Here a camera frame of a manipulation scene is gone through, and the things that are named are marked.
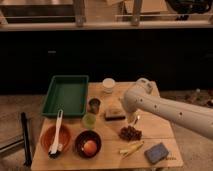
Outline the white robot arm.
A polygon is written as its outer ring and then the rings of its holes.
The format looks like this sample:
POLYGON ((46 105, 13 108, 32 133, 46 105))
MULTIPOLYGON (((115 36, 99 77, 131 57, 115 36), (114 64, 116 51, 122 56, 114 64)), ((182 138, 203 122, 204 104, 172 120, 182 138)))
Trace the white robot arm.
POLYGON ((130 122, 140 109, 213 140, 213 109, 154 96, 153 89, 148 79, 140 78, 123 93, 121 104, 130 122))

